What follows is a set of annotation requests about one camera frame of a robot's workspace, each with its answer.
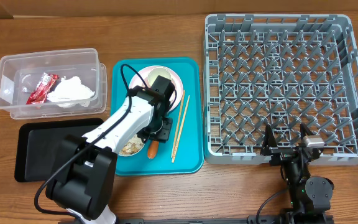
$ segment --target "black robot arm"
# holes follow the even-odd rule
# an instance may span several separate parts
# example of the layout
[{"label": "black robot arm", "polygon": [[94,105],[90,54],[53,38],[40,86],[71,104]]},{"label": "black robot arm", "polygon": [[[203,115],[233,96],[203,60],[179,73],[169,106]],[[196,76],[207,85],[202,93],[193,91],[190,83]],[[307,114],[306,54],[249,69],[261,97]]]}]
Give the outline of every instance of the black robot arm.
[{"label": "black robot arm", "polygon": [[311,176],[308,163],[318,159],[324,141],[301,124],[301,143],[295,147],[279,147],[273,130],[266,126],[261,155],[271,156],[271,166],[281,166],[282,177],[287,184],[292,208],[280,212],[277,224],[321,223],[333,224],[332,217],[325,215],[331,208],[334,184],[327,178]]}]

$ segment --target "black tray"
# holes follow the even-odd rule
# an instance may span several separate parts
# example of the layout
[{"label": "black tray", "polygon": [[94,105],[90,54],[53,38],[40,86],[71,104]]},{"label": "black tray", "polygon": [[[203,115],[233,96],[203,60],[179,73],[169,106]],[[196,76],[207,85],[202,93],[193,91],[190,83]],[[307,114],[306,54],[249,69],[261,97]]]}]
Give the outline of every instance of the black tray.
[{"label": "black tray", "polygon": [[102,123],[100,118],[90,118],[23,125],[17,142],[16,181],[46,180],[50,176],[60,141],[67,134],[81,137]]}]

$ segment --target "white plate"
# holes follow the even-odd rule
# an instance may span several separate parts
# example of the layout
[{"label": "white plate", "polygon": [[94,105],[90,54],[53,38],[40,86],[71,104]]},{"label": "white plate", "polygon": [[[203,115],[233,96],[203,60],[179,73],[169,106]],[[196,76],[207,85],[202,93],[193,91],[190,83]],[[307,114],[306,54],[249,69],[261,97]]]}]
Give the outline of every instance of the white plate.
[{"label": "white plate", "polygon": [[[147,86],[150,87],[149,82],[147,81],[147,76],[149,75],[149,73],[155,69],[155,68],[165,68],[169,71],[169,73],[171,74],[171,78],[172,78],[172,83],[175,86],[175,89],[177,90],[177,99],[175,100],[175,102],[172,105],[172,108],[170,109],[173,110],[175,109],[181,100],[181,96],[183,95],[183,84],[180,80],[180,77],[178,76],[178,74],[176,72],[174,72],[172,69],[161,66],[161,65],[153,65],[153,66],[149,66],[149,67],[145,67],[142,70],[139,71],[139,75],[141,75],[141,77],[144,79],[144,81],[146,82]],[[129,88],[134,88],[135,86],[142,86],[144,87],[142,80],[135,74],[132,79],[131,79],[131,83],[129,84]],[[170,102],[172,103],[175,99],[175,93],[172,94],[171,98],[170,98]]]},{"label": "white plate", "polygon": [[123,156],[123,157],[128,157],[128,156],[133,156],[133,155],[136,155],[136,154],[138,154],[143,148],[144,148],[144,146],[145,146],[146,144],[143,144],[143,146],[142,146],[142,148],[141,149],[139,149],[139,151],[137,151],[137,152],[135,152],[135,153],[133,153],[132,155],[121,155],[120,153],[118,154],[118,156]]}]

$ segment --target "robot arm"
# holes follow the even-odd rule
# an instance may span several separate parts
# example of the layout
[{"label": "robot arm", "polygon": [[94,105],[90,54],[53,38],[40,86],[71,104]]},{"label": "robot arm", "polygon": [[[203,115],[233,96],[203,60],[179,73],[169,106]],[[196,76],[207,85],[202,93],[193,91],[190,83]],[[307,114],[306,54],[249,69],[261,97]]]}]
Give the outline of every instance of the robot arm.
[{"label": "robot arm", "polygon": [[[107,130],[112,124],[114,124],[129,106],[129,98],[125,99],[124,104],[115,112],[109,119],[107,119],[102,125],[95,130],[83,135],[86,138],[86,142],[92,142],[102,132]],[[154,113],[154,107],[149,104],[145,99],[138,96],[132,97],[131,112],[125,117],[125,119],[119,123],[116,128],[110,131],[105,138],[98,141],[95,146],[104,149],[105,147],[111,148],[112,152],[119,154],[125,144],[140,130],[147,127]]]},{"label": "robot arm", "polygon": [[[136,86],[128,91],[127,98],[118,111],[101,126],[82,138],[67,136],[59,145],[53,172],[100,137],[112,124],[121,120],[104,138],[93,146],[88,145],[89,150],[83,157],[67,166],[48,183],[47,198],[86,220],[93,220],[92,223],[105,220],[106,217],[114,220],[114,214],[109,214],[106,205],[111,197],[117,155],[135,134],[143,139],[160,142],[168,140],[172,119],[166,115],[174,89],[171,81],[164,77],[157,77],[150,88]],[[129,97],[132,100],[131,110],[122,119],[130,105]]]},{"label": "robot arm", "polygon": [[[291,208],[284,208],[274,223],[333,224],[333,218],[325,212],[331,208],[334,184],[327,178],[311,176],[308,169],[308,163],[320,157],[324,141],[305,124],[300,125],[300,132],[301,143],[296,147],[278,147],[271,127],[266,126],[261,154],[271,156],[271,166],[282,167],[291,198]],[[260,223],[259,214],[255,220]]]}]

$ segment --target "clear plastic container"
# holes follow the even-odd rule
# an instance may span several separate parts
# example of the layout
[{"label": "clear plastic container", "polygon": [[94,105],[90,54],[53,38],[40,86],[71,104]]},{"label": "clear plastic container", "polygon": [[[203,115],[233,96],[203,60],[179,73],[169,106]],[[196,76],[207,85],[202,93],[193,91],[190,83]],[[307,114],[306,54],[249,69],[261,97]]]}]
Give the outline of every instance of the clear plastic container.
[{"label": "clear plastic container", "polygon": [[[27,105],[43,73],[54,73],[67,79],[78,76],[81,83],[95,92],[85,100],[61,101]],[[95,49],[56,50],[29,54],[8,55],[0,61],[0,109],[11,112],[13,119],[51,118],[80,114],[102,113],[106,109],[106,67],[99,63]],[[60,103],[76,104],[61,108]]]}]

